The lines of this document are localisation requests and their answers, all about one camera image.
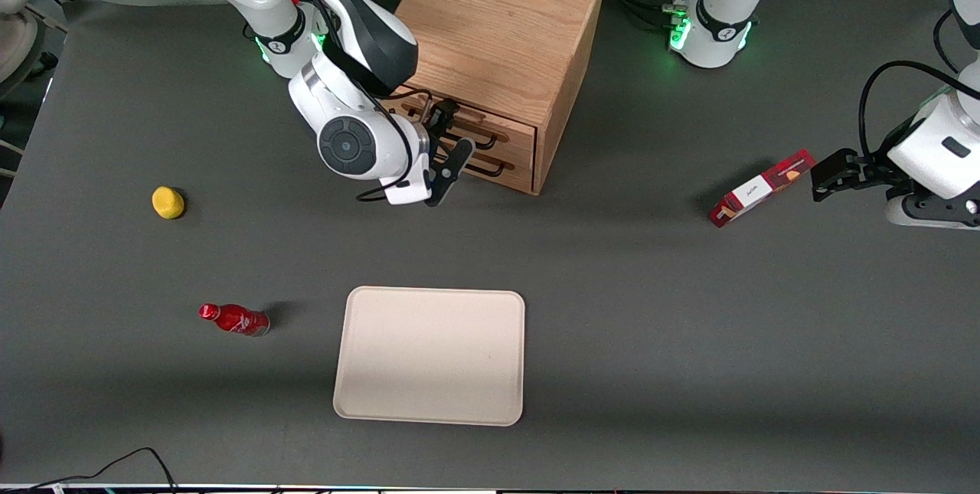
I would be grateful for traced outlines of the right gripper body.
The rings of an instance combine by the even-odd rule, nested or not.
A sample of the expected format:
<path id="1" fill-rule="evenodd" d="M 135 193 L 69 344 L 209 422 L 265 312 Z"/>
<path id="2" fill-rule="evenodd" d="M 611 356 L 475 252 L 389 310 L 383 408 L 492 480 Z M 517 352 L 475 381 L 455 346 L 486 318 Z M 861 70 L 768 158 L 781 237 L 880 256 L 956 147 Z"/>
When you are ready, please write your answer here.
<path id="1" fill-rule="evenodd" d="M 432 197 L 430 169 L 437 141 L 419 123 L 396 120 L 403 135 L 399 156 L 405 158 L 401 172 L 386 178 L 386 200 L 392 205 L 423 203 Z"/>

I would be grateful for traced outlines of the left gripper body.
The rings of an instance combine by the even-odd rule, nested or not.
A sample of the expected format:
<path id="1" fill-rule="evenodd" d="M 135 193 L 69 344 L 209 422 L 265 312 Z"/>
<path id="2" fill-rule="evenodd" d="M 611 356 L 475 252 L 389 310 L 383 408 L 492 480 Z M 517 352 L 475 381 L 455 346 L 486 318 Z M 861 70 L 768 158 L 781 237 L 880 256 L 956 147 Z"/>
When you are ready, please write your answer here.
<path id="1" fill-rule="evenodd" d="M 962 196 L 979 180 L 978 103 L 961 90 L 935 96 L 887 155 L 934 195 Z"/>

